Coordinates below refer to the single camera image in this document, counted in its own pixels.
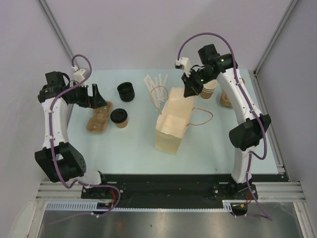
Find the brown paper bag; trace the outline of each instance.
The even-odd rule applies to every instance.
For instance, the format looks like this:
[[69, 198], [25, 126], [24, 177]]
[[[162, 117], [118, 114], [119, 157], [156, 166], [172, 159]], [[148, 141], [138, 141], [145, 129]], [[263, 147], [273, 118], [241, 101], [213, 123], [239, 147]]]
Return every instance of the brown paper bag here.
[[156, 134], [155, 134], [155, 148], [163, 152], [176, 155], [178, 147], [185, 135], [187, 127], [189, 125], [202, 125], [207, 123], [212, 119], [209, 119], [207, 122], [201, 124], [191, 124], [190, 119], [193, 113], [196, 97], [187, 97], [184, 98], [184, 88], [172, 88], [170, 93], [167, 96], [167, 101], [164, 105], [162, 111], [156, 107], [160, 112], [156, 124]]

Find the metal frame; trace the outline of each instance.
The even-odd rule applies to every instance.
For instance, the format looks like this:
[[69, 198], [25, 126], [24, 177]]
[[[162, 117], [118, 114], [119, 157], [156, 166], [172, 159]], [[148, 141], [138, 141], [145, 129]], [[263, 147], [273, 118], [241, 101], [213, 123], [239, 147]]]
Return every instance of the metal frame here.
[[312, 224], [313, 219], [309, 212], [307, 202], [294, 203], [294, 207], [304, 238], [315, 238], [317, 231], [315, 226]]
[[296, 5], [298, 4], [299, 1], [300, 1], [300, 0], [292, 0], [292, 1], [289, 3], [286, 12], [284, 13], [284, 15], [283, 15], [283, 17], [282, 17], [280, 23], [278, 24], [277, 29], [275, 30], [275, 32], [274, 32], [274, 34], [273, 34], [273, 36], [272, 36], [272, 38], [271, 38], [271, 40], [270, 40], [268, 46], [266, 47], [266, 49], [265, 49], [263, 55], [262, 55], [261, 58], [260, 58], [260, 61], [259, 61], [258, 65], [257, 65], [257, 67], [256, 67], [255, 70], [254, 70], [254, 74], [255, 74], [256, 76], [258, 75], [259, 71], [261, 70], [262, 65], [264, 64], [266, 58], [268, 57], [269, 53], [270, 53], [271, 50], [273, 49], [273, 47], [274, 47], [274, 45], [275, 45], [277, 39], [278, 39], [279, 36], [281, 35], [281, 33], [282, 33], [282, 31], [283, 31], [285, 25], [287, 24], [289, 18], [291, 17], [292, 13], [294, 12], [294, 9], [295, 9], [295, 7], [296, 7]]
[[[259, 108], [261, 109], [261, 111], [264, 114], [268, 114], [268, 110], [267, 110], [267, 107], [265, 104], [263, 93], [262, 93], [260, 85], [259, 85], [258, 78], [255, 76], [254, 72], [252, 72], [251, 70], [249, 70], [249, 75], [251, 78], [253, 88], [255, 90], [256, 98], [259, 102]], [[277, 170], [278, 170], [279, 174], [286, 173], [288, 178], [290, 178], [290, 176], [287, 173], [285, 166], [284, 166], [283, 156], [282, 156], [280, 147], [279, 147], [277, 139], [276, 139], [276, 134], [274, 132], [274, 125], [273, 124], [271, 124], [270, 127], [268, 128], [267, 135], [268, 135], [268, 139], [270, 141], [270, 144], [273, 147], [272, 151], [273, 151], [275, 163], [276, 163]]]
[[[305, 202], [305, 196], [299, 182], [253, 182], [257, 187], [260, 202]], [[71, 190], [65, 188], [61, 183], [44, 181], [41, 183], [36, 201], [65, 201], [65, 202], [100, 202], [99, 199], [81, 198], [82, 186], [76, 184]]]
[[35, 201], [36, 209], [27, 238], [37, 238], [40, 232], [47, 201]]
[[63, 48], [67, 58], [69, 59], [69, 61], [71, 62], [74, 54], [71, 50], [71, 48], [69, 47], [68, 42], [66, 41], [61, 29], [59, 28], [59, 25], [55, 19], [55, 17], [53, 16], [53, 13], [50, 9], [50, 7], [48, 6], [46, 0], [36, 0], [43, 12], [43, 15], [45, 16], [46, 20], [48, 21], [49, 25], [51, 26], [52, 30], [54, 31], [61, 47]]

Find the white wall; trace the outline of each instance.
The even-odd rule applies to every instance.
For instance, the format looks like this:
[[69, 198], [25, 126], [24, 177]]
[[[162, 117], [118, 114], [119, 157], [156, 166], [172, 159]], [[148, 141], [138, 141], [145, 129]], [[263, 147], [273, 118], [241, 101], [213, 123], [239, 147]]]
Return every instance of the white wall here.
[[37, 95], [45, 73], [70, 72], [55, 35], [35, 0], [0, 3], [0, 237], [34, 200], [44, 174], [34, 159], [44, 138]]
[[[190, 36], [212, 31], [225, 37], [241, 68], [254, 69], [290, 0], [47, 0], [74, 52], [95, 69], [173, 68]], [[197, 51], [215, 37], [195, 39], [184, 56], [200, 63]]]
[[286, 169], [317, 224], [317, 1], [300, 1], [259, 73]]

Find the black cup lid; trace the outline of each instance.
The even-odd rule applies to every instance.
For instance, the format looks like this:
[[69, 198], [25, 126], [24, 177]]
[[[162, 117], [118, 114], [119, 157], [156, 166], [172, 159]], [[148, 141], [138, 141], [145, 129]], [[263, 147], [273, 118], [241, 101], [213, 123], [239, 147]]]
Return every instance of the black cup lid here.
[[130, 82], [121, 83], [117, 87], [117, 90], [118, 90], [119, 93], [128, 93], [131, 90], [133, 90], [132, 83], [130, 83]]
[[113, 121], [116, 124], [125, 122], [127, 118], [128, 118], [128, 113], [125, 109], [122, 109], [122, 108], [113, 110], [113, 112], [110, 115], [111, 121]]

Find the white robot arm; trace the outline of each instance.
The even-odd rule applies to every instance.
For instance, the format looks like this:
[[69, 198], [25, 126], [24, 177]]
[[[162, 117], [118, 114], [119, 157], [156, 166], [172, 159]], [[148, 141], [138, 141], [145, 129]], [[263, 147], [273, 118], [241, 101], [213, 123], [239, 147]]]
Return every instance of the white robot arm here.
[[[80, 83], [88, 74], [87, 69], [77, 69], [74, 73], [74, 81]], [[99, 108], [107, 105], [107, 102], [99, 94], [96, 84], [92, 85], [93, 95], [88, 96], [88, 86], [84, 83], [69, 90], [62, 97], [56, 98], [58, 94], [69, 88], [64, 82], [62, 72], [50, 72], [46, 75], [47, 84], [42, 88], [38, 99], [42, 104], [45, 114], [45, 137], [43, 148], [35, 152], [35, 160], [52, 182], [59, 181], [56, 169], [53, 164], [51, 147], [54, 146], [54, 153], [61, 176], [65, 181], [74, 179], [86, 184], [100, 184], [101, 175], [98, 171], [92, 171], [86, 167], [85, 160], [81, 153], [77, 151], [68, 140], [67, 135], [67, 111], [69, 104], [78, 104], [85, 108]]]
[[[235, 147], [234, 166], [231, 173], [237, 184], [246, 182], [246, 171], [249, 162], [249, 152], [259, 144], [262, 138], [259, 124], [254, 114], [250, 111], [246, 97], [253, 105], [254, 113], [264, 122], [265, 130], [270, 124], [269, 115], [263, 116], [261, 111], [252, 101], [237, 69], [239, 83], [235, 80], [231, 54], [220, 56], [214, 45], [204, 46], [199, 50], [199, 55], [204, 66], [195, 71], [188, 58], [180, 58], [175, 67], [184, 70], [182, 80], [185, 84], [184, 97], [199, 95], [203, 84], [217, 80], [226, 92], [237, 117], [238, 127], [229, 133], [230, 140]], [[245, 92], [243, 95], [239, 84]]]

